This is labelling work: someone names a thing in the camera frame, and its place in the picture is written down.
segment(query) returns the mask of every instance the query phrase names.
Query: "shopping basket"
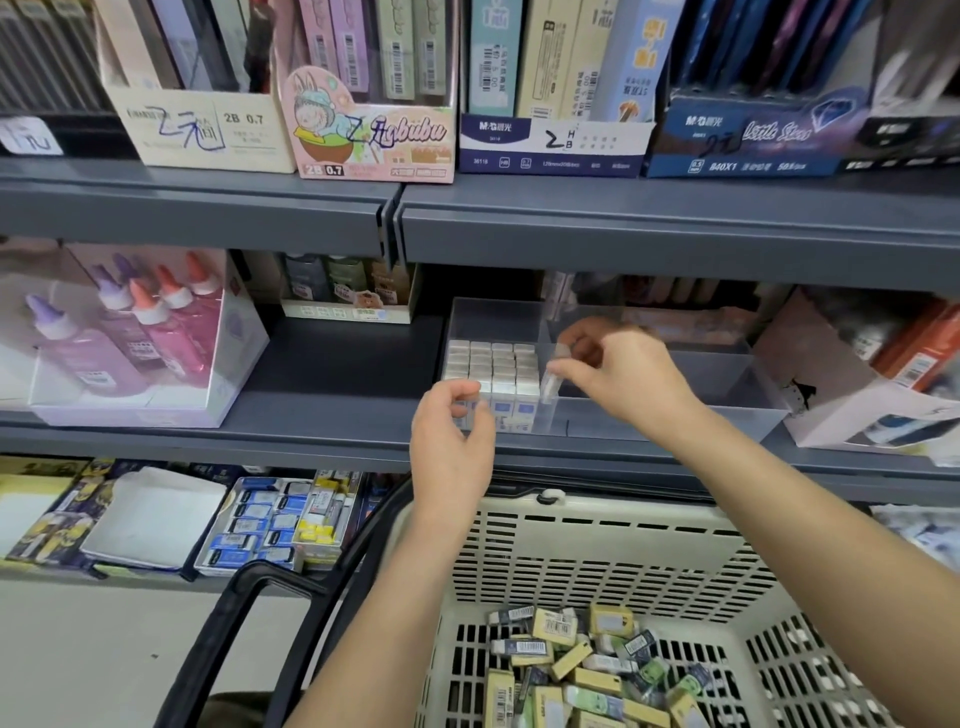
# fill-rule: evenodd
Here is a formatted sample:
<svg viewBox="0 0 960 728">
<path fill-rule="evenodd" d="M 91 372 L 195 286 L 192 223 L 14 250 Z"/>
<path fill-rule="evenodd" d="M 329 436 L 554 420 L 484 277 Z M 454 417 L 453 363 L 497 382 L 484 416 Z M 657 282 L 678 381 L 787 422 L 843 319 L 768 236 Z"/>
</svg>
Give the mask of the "shopping basket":
<svg viewBox="0 0 960 728">
<path fill-rule="evenodd" d="M 667 687 L 692 663 L 710 670 L 713 684 L 700 707 L 713 728 L 899 726 L 715 506 L 697 494 L 688 498 L 701 504 L 636 493 L 636 486 L 556 478 L 494 479 L 451 574 L 415 728 L 482 728 L 486 671 L 508 668 L 490 654 L 489 640 L 511 629 L 489 627 L 489 612 L 508 604 L 592 602 L 626 605 L 654 631 L 655 654 L 672 666 Z M 409 482 L 395 489 L 323 582 L 263 563 L 238 571 L 156 726 L 193 725 L 256 594 L 276 584 L 311 600 L 268 711 L 265 725 L 279 728 L 300 697 L 334 606 L 343 599 L 317 670 L 389 557 L 411 499 Z"/>
</svg>

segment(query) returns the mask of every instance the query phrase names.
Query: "store shelf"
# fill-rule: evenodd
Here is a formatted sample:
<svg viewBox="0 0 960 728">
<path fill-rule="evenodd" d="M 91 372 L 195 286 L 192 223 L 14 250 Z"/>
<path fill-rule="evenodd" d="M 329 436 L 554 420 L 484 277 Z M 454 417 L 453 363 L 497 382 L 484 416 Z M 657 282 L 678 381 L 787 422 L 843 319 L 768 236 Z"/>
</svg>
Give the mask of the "store shelf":
<svg viewBox="0 0 960 728">
<path fill-rule="evenodd" d="M 49 427 L 0 412 L 0 451 L 405 473 L 443 319 L 411 326 L 283 318 L 219 429 Z"/>
<path fill-rule="evenodd" d="M 112 159 L 0 158 L 3 234 L 98 243 L 381 255 L 389 182 L 145 167 Z"/>
<path fill-rule="evenodd" d="M 48 427 L 0 413 L 0 451 L 405 473 L 410 422 L 432 384 L 443 319 L 410 327 L 281 319 L 215 430 Z M 799 449 L 781 425 L 764 445 L 848 500 L 960 505 L 960 472 L 920 457 Z M 496 467 L 668 489 L 703 486 L 651 443 L 497 437 Z"/>
<path fill-rule="evenodd" d="M 408 185 L 416 262 L 960 294 L 960 170 L 827 180 L 457 175 Z"/>
</svg>

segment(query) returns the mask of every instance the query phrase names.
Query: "floor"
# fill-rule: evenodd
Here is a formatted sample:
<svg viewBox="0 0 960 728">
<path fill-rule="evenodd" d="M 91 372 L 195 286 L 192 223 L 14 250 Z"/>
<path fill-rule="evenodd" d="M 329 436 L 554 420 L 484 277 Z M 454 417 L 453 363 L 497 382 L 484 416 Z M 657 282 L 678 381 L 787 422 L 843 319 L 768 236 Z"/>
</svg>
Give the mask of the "floor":
<svg viewBox="0 0 960 728">
<path fill-rule="evenodd" d="M 0 581 L 0 645 L 11 656 L 0 680 L 4 728 L 152 726 L 216 600 Z M 257 599 L 214 691 L 270 690 L 306 607 L 305 599 Z"/>
</svg>

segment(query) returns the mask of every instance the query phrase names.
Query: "price tag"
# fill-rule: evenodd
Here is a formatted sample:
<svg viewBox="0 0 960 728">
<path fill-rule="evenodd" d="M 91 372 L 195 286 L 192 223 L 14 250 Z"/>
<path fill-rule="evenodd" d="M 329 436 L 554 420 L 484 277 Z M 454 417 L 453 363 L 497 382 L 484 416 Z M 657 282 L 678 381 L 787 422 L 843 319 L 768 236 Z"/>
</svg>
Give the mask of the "price tag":
<svg viewBox="0 0 960 728">
<path fill-rule="evenodd" d="M 0 144 L 12 155 L 63 156 L 57 138 L 35 116 L 0 119 Z"/>
<path fill-rule="evenodd" d="M 386 321 L 387 312 L 383 308 L 354 308 L 353 318 L 356 321 Z"/>
</svg>

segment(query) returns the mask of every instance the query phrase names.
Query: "hand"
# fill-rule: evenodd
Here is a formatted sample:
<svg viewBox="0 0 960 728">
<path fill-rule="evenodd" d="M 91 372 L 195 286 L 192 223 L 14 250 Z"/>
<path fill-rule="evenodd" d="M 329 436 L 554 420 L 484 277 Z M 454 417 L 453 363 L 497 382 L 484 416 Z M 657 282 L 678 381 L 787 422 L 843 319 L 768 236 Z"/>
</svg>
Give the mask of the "hand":
<svg viewBox="0 0 960 728">
<path fill-rule="evenodd" d="M 473 399 L 479 392 L 478 381 L 439 381 L 423 395 L 414 415 L 410 436 L 413 523 L 427 532 L 441 529 L 465 538 L 490 485 L 496 437 L 490 408 L 482 400 L 477 403 L 469 437 L 452 419 L 466 414 L 464 406 L 454 402 Z"/>
<path fill-rule="evenodd" d="M 573 358 L 554 359 L 547 369 L 662 447 L 704 408 L 663 342 L 639 327 L 594 316 L 567 328 L 558 341 Z"/>
</svg>

